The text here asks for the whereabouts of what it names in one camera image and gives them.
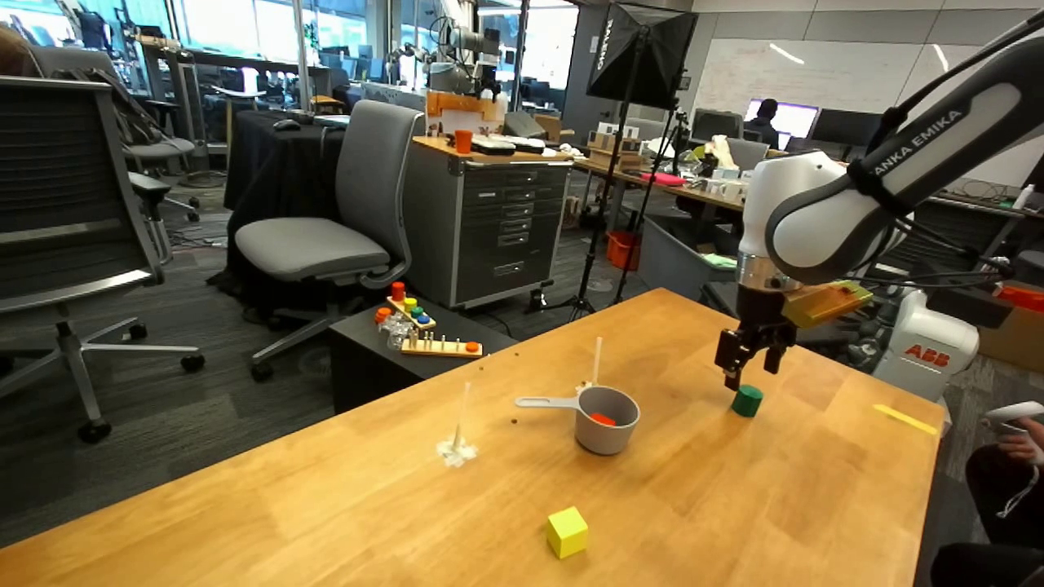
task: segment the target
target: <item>floor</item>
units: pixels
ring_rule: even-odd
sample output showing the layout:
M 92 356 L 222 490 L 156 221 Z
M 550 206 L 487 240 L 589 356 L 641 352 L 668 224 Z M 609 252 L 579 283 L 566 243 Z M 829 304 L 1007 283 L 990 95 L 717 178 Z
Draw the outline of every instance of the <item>floor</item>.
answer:
M 0 400 L 0 543 L 47 530 L 86 513 L 120 503 L 156 483 L 186 476 L 266 441 L 300 431 L 332 413 L 330 357 L 323 345 L 308 345 L 276 364 L 276 374 L 255 383 L 246 357 L 272 339 L 267 327 L 249 324 L 241 307 L 211 290 L 205 276 L 226 266 L 226 221 L 220 178 L 184 188 L 201 201 L 201 221 L 169 219 L 173 262 L 166 283 L 141 288 L 119 304 L 81 314 L 77 327 L 110 324 L 138 314 L 149 327 L 149 343 L 201 343 L 208 364 L 184 374 L 173 357 L 98 357 L 92 362 L 100 407 L 115 425 L 104 444 L 74 441 L 81 407 L 65 381 L 51 374 L 30 390 Z M 589 232 L 566 224 L 548 299 L 572 299 L 580 290 Z M 605 253 L 595 265 L 589 299 L 606 307 L 621 270 Z M 626 298 L 647 290 L 631 276 Z M 572 304 L 544 314 L 523 314 L 530 298 L 494 304 L 474 320 L 530 339 L 554 328 L 580 308 Z M 0 345 L 47 343 L 51 317 L 5 320 Z M 982 412 L 993 404 L 1044 396 L 1044 377 L 995 362 L 976 362 L 951 390 L 954 431 L 943 441 L 937 494 L 925 539 L 925 559 L 946 542 L 982 539 L 962 486 L 962 461 L 990 441 Z

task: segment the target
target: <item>cardboard box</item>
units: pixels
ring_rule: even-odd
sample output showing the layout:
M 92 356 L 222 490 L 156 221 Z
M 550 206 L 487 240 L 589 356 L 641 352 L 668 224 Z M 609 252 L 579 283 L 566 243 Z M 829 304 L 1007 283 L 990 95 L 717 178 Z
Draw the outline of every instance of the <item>cardboard box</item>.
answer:
M 978 352 L 1024 371 L 1044 371 L 1044 314 L 1015 307 L 999 328 L 982 328 Z

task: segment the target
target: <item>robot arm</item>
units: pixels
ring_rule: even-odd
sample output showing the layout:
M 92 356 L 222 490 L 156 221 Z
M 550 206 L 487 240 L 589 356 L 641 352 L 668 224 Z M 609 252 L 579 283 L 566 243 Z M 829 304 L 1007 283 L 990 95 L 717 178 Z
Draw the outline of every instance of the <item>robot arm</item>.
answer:
M 1040 72 L 1044 39 L 1033 36 L 990 58 L 847 168 L 823 153 L 761 162 L 745 206 L 741 327 L 722 333 L 714 356 L 723 383 L 741 383 L 757 349 L 767 349 L 767 371 L 781 368 L 795 343 L 785 292 L 869 266 L 916 201 L 1040 131 Z

